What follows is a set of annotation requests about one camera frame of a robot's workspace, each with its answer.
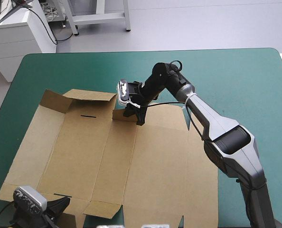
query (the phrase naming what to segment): cable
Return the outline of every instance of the cable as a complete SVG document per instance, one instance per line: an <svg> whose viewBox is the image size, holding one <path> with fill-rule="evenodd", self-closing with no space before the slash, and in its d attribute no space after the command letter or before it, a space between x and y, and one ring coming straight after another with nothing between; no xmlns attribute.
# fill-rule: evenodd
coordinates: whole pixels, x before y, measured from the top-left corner
<svg viewBox="0 0 282 228"><path fill-rule="evenodd" d="M140 105L140 107L147 108L147 107L153 107L157 105L168 105L168 104L184 104L184 102L164 102L164 103L150 104L150 105L145 105L145 106Z"/></svg>
<svg viewBox="0 0 282 228"><path fill-rule="evenodd" d="M4 12L4 11L5 11L5 9L7 9L7 8L8 8L9 2L10 2L10 0L8 0L6 7L5 7L5 8L4 8L1 12L0 12L0 14L1 14L2 12Z"/></svg>
<svg viewBox="0 0 282 228"><path fill-rule="evenodd" d="M72 33L68 38L66 38L66 39L58 40L58 39L56 38L54 32L51 30L51 33L52 33L52 35L54 36L54 39L55 39L55 40L53 40L53 39L51 38L51 36L50 36L50 34L49 34L49 32L48 32L48 29L46 28L44 22L42 21L42 19L40 18L40 16L39 16L35 11L33 11L32 9L26 7L25 5L23 5L23 4L21 4L21 3L18 3L16 0L13 0L13 1L14 1L16 4L18 4L18 5L20 5L20 6L24 7L24 8L26 8L26 9L28 9L28 10L31 11L31 12L33 12L33 13L39 18L39 20L41 21L42 25L44 26L44 28L45 28L45 30L46 30L46 33L48 34L48 36L49 36L49 38L50 38L50 40L51 40L51 42L52 42L53 44L57 45L58 42L68 40L68 39L70 39L70 38L72 37L73 33Z"/></svg>
<svg viewBox="0 0 282 228"><path fill-rule="evenodd" d="M1 213L2 213L9 205L13 204L13 202L14 202L14 201L9 202L5 207L3 207L3 209L0 211L0 215L1 215Z"/></svg>

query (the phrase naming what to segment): cardboard tab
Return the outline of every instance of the cardboard tab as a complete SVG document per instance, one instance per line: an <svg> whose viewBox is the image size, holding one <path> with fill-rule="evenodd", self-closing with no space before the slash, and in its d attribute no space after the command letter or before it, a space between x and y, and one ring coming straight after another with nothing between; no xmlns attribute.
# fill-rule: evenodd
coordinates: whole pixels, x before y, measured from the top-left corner
<svg viewBox="0 0 282 228"><path fill-rule="evenodd" d="M43 94L40 105L57 112L65 113L68 110L71 102L72 99L47 89Z"/></svg>
<svg viewBox="0 0 282 228"><path fill-rule="evenodd" d="M116 94L88 91L80 89L71 89L63 96L83 101L110 101Z"/></svg>
<svg viewBox="0 0 282 228"><path fill-rule="evenodd" d="M88 207L84 210L83 214L112 219L113 216L119 211L120 207L121 205L119 204L92 200L90 201Z"/></svg>

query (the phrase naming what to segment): power cord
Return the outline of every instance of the power cord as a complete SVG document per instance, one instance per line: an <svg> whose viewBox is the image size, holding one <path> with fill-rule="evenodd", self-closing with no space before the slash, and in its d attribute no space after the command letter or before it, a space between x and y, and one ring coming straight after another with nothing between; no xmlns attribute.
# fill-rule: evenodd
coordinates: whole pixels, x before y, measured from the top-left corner
<svg viewBox="0 0 282 228"><path fill-rule="evenodd" d="M145 106L140 105L140 107L147 108L147 107L153 107L157 105L168 105L168 104L184 104L184 102L164 102L164 103L150 104L150 105L145 105Z"/></svg>
<svg viewBox="0 0 282 228"><path fill-rule="evenodd" d="M0 211L0 215L2 214L2 212L3 212L8 206L10 206L10 205L13 204L13 203L14 203L14 201L9 202L5 207L3 207L3 209Z"/></svg>
<svg viewBox="0 0 282 228"><path fill-rule="evenodd" d="M46 33L48 34L48 36L49 36L49 38L50 38L50 40L51 40L51 42L52 42L53 44L57 45L59 42L68 40L68 39L70 39L70 38L73 36L73 33L71 33L71 35L70 35L69 37L67 37L66 39L57 39L56 36L55 36L55 34L54 34L54 32L51 30L51 33L52 33L52 35L54 36L54 40L53 40L53 39L51 38L51 36L50 36L50 34L49 34L49 32L48 32L48 29L46 28L44 22L42 21L42 19L40 18L40 16L39 16L35 11L33 11L32 9L26 7L25 5L23 5L23 4L21 4L21 3L18 3L16 0L13 0L13 1L14 1L16 4L18 4L18 5L20 5L20 6L24 7L24 8L26 8L26 9L28 9L28 10L31 11L31 12L33 12L33 13L39 18L39 20L41 21L42 25L44 26L44 28L45 28L45 30L46 30Z"/></svg>

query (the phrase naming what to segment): white table frame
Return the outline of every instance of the white table frame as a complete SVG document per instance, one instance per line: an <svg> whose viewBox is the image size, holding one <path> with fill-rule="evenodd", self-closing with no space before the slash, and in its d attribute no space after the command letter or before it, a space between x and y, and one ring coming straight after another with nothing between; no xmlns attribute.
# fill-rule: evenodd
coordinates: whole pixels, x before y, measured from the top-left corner
<svg viewBox="0 0 282 228"><path fill-rule="evenodd" d="M125 21L126 31L131 30L128 0L123 0L124 13L105 13L105 0L97 0L96 14L76 16L70 0L63 0L65 12L70 28L76 36L79 35L78 25L101 24L116 21Z"/></svg>

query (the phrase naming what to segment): gray floor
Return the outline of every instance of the gray floor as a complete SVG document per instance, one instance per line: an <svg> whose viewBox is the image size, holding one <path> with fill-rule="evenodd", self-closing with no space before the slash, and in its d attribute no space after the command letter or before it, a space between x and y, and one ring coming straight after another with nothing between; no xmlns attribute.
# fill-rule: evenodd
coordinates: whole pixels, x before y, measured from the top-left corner
<svg viewBox="0 0 282 228"><path fill-rule="evenodd" d="M95 0L71 0L77 15L94 13ZM125 23L80 26L58 52L149 51L272 47L282 53L282 0L129 0ZM106 0L106 11L123 9ZM58 39L70 27L52 25ZM0 75L0 105L10 86Z"/></svg>

